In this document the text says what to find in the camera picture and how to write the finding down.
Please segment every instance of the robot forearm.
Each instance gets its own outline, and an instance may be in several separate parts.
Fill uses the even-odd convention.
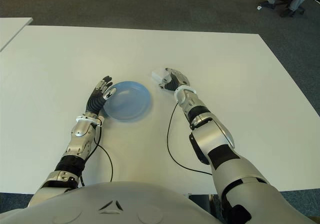
[[[181,84],[183,81],[173,77],[178,71],[166,70],[171,77],[166,85],[175,90],[175,99],[190,124],[189,139],[195,153],[211,166],[227,223],[313,223],[290,206],[250,161],[234,151],[231,134],[198,98],[186,77]]]
[[[94,88],[86,105],[86,112],[76,118],[77,124],[71,131],[71,141],[55,170],[49,174],[39,190],[32,197],[29,206],[61,194],[78,186],[80,176],[85,168],[86,159],[91,151],[96,127],[102,126],[103,117],[99,111],[106,100],[115,93],[111,77],[104,77]]]

